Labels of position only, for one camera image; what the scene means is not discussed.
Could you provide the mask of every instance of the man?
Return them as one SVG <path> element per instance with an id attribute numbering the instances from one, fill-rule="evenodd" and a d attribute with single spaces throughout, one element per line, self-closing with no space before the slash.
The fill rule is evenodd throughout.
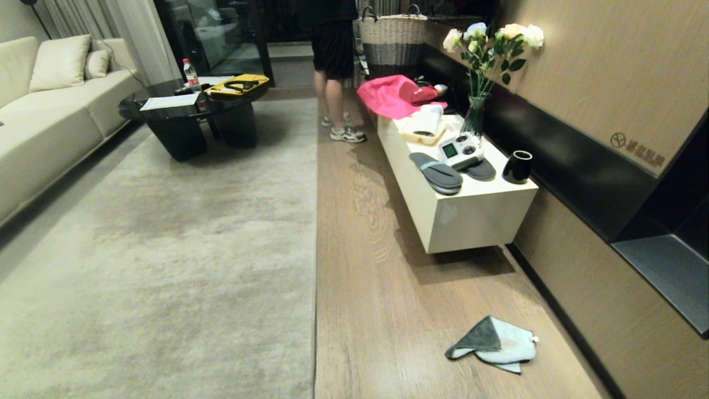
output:
<path id="1" fill-rule="evenodd" d="M 366 139 L 351 125 L 344 112 L 342 81 L 355 73 L 355 0 L 301 0 L 299 16 L 304 28 L 313 30 L 315 89 L 325 105 L 322 125 L 330 128 L 330 138 L 348 143 Z"/>

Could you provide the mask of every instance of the display screen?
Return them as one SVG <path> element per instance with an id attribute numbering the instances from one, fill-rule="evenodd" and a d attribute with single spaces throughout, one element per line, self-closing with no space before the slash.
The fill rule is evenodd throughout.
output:
<path id="1" fill-rule="evenodd" d="M 448 144 L 447 146 L 443 146 L 443 153 L 448 158 L 452 158 L 452 157 L 458 155 L 458 151 L 455 150 L 455 146 L 453 146 L 452 143 Z"/>

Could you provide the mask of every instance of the basket handle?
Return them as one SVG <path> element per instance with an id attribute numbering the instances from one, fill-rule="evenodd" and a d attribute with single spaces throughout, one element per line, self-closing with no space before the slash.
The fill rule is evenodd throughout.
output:
<path id="1" fill-rule="evenodd" d="M 406 10 L 406 15 L 410 16 L 411 15 L 411 7 L 416 7 L 416 15 L 421 14 L 421 9 L 418 8 L 416 4 L 411 4 L 408 9 Z"/>
<path id="2" fill-rule="evenodd" d="M 376 13 L 374 12 L 374 9 L 370 6 L 364 7 L 362 10 L 362 20 L 364 21 L 365 14 L 367 13 L 367 10 L 370 10 L 372 12 L 372 16 L 374 17 L 374 22 L 377 22 L 379 18 L 376 17 Z"/>

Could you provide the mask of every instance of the vase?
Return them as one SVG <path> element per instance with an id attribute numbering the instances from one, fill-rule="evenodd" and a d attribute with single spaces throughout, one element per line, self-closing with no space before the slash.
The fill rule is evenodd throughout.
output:
<path id="1" fill-rule="evenodd" d="M 460 128 L 461 133 L 468 132 L 478 137 L 483 135 L 483 111 L 485 110 L 487 99 L 487 94 L 479 97 L 468 96 L 470 108 L 468 108 L 465 119 L 463 119 L 463 126 Z"/>
<path id="2" fill-rule="evenodd" d="M 522 185 L 527 182 L 532 172 L 532 154 L 527 151 L 515 151 L 502 171 L 502 178 L 510 183 Z"/>

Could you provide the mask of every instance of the cream sofa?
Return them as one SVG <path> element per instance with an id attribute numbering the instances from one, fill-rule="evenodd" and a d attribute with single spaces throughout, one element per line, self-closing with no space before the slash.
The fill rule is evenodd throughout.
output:
<path id="1" fill-rule="evenodd" d="M 106 77 L 29 93 L 36 38 L 0 43 L 0 225 L 126 123 L 118 103 L 141 88 L 122 39 L 91 44 L 112 53 Z"/>

